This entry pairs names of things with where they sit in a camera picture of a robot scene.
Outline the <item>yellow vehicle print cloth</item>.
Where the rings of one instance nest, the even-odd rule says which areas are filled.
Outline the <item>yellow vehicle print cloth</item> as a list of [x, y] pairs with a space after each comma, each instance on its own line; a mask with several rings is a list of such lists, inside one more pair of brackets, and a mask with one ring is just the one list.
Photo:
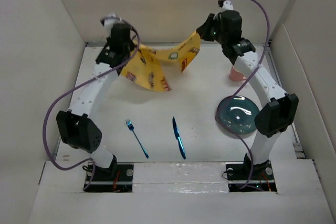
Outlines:
[[188, 39], [169, 49], [155, 49], [141, 44], [120, 75], [145, 89], [170, 91], [161, 63], [177, 64], [180, 70], [184, 71], [197, 56], [200, 42], [200, 35], [193, 32]]

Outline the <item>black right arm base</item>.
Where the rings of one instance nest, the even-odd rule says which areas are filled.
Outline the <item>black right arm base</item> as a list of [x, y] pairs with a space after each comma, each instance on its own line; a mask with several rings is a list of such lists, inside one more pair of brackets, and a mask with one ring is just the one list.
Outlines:
[[273, 168], [270, 161], [251, 166], [250, 161], [227, 162], [222, 177], [233, 192], [277, 192]]

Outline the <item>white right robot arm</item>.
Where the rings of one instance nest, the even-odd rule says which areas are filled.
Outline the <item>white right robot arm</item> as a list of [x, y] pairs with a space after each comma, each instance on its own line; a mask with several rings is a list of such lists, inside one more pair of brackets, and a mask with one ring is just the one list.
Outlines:
[[252, 43], [242, 37], [242, 17], [235, 10], [209, 14], [196, 31], [204, 41], [216, 41], [234, 68], [241, 72], [257, 94], [261, 111], [254, 121], [256, 137], [243, 165], [243, 173], [254, 179], [261, 174], [261, 164], [269, 160], [270, 152], [281, 133], [293, 123], [299, 99], [289, 94], [273, 79], [263, 66]]

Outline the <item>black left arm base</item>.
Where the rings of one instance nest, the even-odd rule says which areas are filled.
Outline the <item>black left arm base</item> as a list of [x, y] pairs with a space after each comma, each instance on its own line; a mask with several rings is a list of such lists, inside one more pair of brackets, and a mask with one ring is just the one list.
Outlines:
[[131, 193], [133, 191], [133, 163], [117, 163], [112, 173], [96, 167], [91, 183], [92, 165], [84, 166], [86, 178], [84, 191], [87, 193]]

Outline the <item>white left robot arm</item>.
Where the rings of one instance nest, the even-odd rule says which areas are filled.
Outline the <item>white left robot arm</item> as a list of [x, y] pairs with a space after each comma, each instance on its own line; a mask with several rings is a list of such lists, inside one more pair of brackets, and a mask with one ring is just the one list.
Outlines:
[[94, 118], [108, 89], [117, 79], [121, 64], [131, 58], [135, 49], [132, 30], [133, 27], [125, 23], [111, 27], [110, 36], [95, 60], [91, 81], [83, 86], [78, 99], [69, 109], [59, 111], [56, 116], [62, 142], [87, 152], [105, 180], [115, 178], [117, 167], [112, 164], [114, 155], [102, 144], [102, 132]]

